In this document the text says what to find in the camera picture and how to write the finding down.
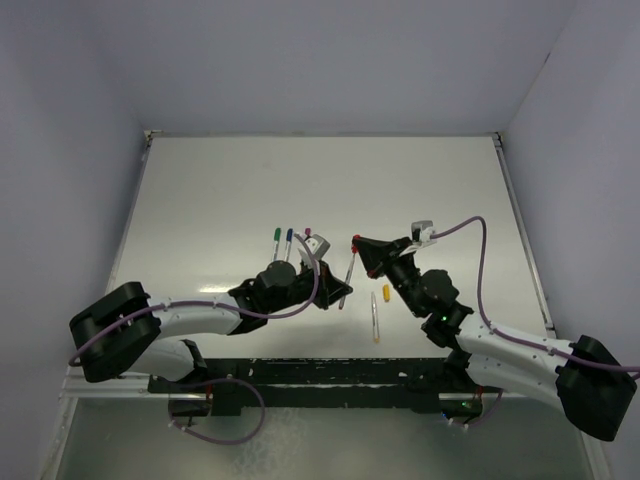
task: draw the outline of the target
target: metal frame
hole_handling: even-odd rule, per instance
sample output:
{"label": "metal frame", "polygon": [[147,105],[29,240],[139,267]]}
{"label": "metal frame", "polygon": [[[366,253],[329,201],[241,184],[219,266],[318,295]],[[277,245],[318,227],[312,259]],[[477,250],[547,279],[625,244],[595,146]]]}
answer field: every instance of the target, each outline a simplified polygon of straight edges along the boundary
{"label": "metal frame", "polygon": [[[118,266],[120,264],[120,260],[122,258],[122,253],[124,250],[125,240],[127,238],[127,234],[129,231],[129,227],[131,224],[131,220],[133,217],[133,212],[135,210],[136,204],[138,202],[138,196],[140,193],[140,186],[142,184],[142,179],[144,176],[145,168],[147,165],[147,160],[149,157],[150,150],[152,148],[153,139],[156,137],[222,137],[222,136],[281,136],[281,137],[329,137],[329,136],[354,136],[354,137],[379,137],[379,136],[406,136],[406,137],[422,137],[429,135],[401,135],[394,133],[384,134],[384,133],[373,133],[373,134],[363,134],[363,133],[349,133],[349,132],[336,132],[334,134],[323,134],[323,135],[307,135],[305,132],[270,132],[270,133],[224,133],[224,132],[202,132],[201,134],[178,134],[178,133],[169,133],[159,130],[151,130],[147,133],[147,147],[145,152],[142,155],[141,162],[143,162],[143,167],[140,171],[138,184],[136,186],[136,191],[134,195],[134,201],[131,205],[131,209],[129,212],[129,217],[127,219],[124,232],[122,234],[122,239],[120,242],[120,246],[116,253],[113,268],[109,275],[109,281],[107,285],[107,292],[109,292],[113,288],[113,282],[115,280],[115,275],[118,270]],[[518,226],[518,231],[520,232],[520,238],[522,241],[522,245],[525,250],[525,255],[527,258],[527,262],[529,263],[529,269],[531,272],[531,276],[534,281],[534,287],[536,290],[536,296],[538,297],[538,303],[540,306],[540,310],[543,315],[543,319],[545,322],[545,327],[549,336],[555,337],[555,327],[551,320],[551,315],[549,312],[549,308],[547,305],[546,298],[544,296],[544,290],[542,288],[542,283],[540,280],[540,275],[538,273],[538,268],[536,266],[535,259],[533,257],[533,252],[531,249],[531,244],[529,243],[529,238],[526,233],[526,229],[524,226],[524,221],[522,218],[522,214],[520,212],[520,208],[518,206],[518,202],[515,196],[515,192],[513,190],[513,184],[511,182],[511,177],[509,175],[509,170],[507,168],[505,155],[503,151],[502,138],[499,133],[491,133],[487,134],[487,136],[491,136],[494,141],[494,146],[496,149],[496,154],[498,157],[498,161],[500,164],[500,168],[502,170],[502,175],[505,181],[505,185],[507,187],[507,191],[509,194],[509,200],[511,202],[511,207],[516,219],[516,224]],[[88,384],[84,379],[78,375],[74,375],[71,369],[67,370],[67,378],[63,384],[62,393],[60,395],[61,407],[59,410],[58,418],[56,419],[55,424],[55,436],[52,439],[51,447],[49,449],[49,455],[44,462],[44,465],[41,469],[41,473],[39,475],[40,480],[54,480],[57,478],[58,470],[60,467],[60,462],[62,459],[62,455],[64,453],[64,447],[66,445],[66,441],[68,438],[69,428],[73,422],[76,405],[79,398],[169,398],[168,394],[150,394],[148,391],[145,392],[143,388],[146,389],[147,382],[143,382],[140,376],[131,375],[130,378],[127,376],[127,382],[118,381],[117,385],[112,384],[112,382],[105,382],[102,384],[103,387],[99,387],[95,384]],[[441,400],[447,399],[460,399],[460,393],[445,393],[440,394],[439,397]],[[512,395],[508,394],[508,397],[513,398],[521,398],[520,395]],[[171,394],[171,399],[202,399],[203,395],[189,393],[189,394]],[[588,458],[589,465],[592,470],[592,475],[594,480],[612,480],[613,476],[611,474],[611,469],[609,467],[609,463],[607,460],[606,452],[603,448],[603,443],[593,439],[587,435],[582,434],[583,445],[585,449],[585,454]]]}

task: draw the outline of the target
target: gray wall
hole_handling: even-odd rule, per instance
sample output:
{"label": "gray wall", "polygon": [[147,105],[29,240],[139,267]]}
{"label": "gray wall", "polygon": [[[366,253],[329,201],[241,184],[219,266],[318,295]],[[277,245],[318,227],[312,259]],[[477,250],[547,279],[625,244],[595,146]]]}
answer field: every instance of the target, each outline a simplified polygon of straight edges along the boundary
{"label": "gray wall", "polygon": [[0,9],[0,477],[35,477],[72,351],[106,286],[141,127],[65,2]]}
{"label": "gray wall", "polygon": [[[579,3],[505,135],[553,320],[640,361],[640,3]],[[640,399],[609,447],[638,478]]]}
{"label": "gray wall", "polygon": [[75,0],[145,128],[505,128],[574,0]]}

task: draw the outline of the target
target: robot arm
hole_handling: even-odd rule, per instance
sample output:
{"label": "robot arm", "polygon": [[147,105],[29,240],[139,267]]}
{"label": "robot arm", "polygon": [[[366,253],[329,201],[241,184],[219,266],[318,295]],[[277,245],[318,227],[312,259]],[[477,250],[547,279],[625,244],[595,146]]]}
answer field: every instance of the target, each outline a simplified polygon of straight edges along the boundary
{"label": "robot arm", "polygon": [[593,338],[583,335],[569,342],[538,337],[489,322],[482,310],[474,313],[461,305],[445,270],[421,275],[414,264],[416,251],[433,243],[433,233],[431,222],[416,222],[411,238],[385,242],[354,237],[353,243],[367,275],[388,278],[413,315],[425,319],[422,330],[429,340],[453,350],[450,359],[463,375],[478,385],[543,401],[585,433],[613,440],[637,386],[627,373],[586,363],[619,366],[616,359]]}
{"label": "robot arm", "polygon": [[[207,378],[195,343],[180,337],[249,333],[265,326],[265,317],[274,312],[305,301],[326,310],[353,291],[321,260],[329,246],[319,235],[308,237],[301,251],[300,273],[296,274],[287,262],[275,261],[226,294],[202,301],[152,297],[139,282],[120,286],[69,324],[86,380],[102,382],[126,371],[171,381]],[[318,265],[317,279],[314,262]],[[125,321],[134,312],[135,318]]]}

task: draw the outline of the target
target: green marker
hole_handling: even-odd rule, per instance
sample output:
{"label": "green marker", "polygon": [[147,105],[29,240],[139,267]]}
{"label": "green marker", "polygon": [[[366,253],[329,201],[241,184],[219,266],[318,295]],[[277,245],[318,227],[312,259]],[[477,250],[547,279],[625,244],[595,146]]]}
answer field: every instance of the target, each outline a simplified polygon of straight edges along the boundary
{"label": "green marker", "polygon": [[275,262],[278,259],[278,247],[280,246],[280,227],[276,228],[276,232],[273,234],[273,260]]}

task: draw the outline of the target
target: white table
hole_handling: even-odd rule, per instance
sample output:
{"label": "white table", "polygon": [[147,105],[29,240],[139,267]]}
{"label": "white table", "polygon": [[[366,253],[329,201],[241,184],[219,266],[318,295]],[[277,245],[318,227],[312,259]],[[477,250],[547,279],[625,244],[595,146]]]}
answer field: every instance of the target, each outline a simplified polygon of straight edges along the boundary
{"label": "white table", "polygon": [[[209,137],[153,140],[112,282],[139,280],[153,294],[202,297],[263,270],[273,232],[311,227],[332,247],[343,278],[351,237],[393,240],[412,221],[442,231],[472,215],[489,225],[485,305],[490,317],[545,334],[544,322],[493,141],[475,138]],[[297,264],[297,251],[294,250]],[[476,308],[480,228],[418,252],[423,271],[449,271],[460,302]],[[248,335],[196,335],[205,357],[440,357],[400,297],[358,262],[346,307],[310,307]],[[381,342],[371,334],[370,295]]]}

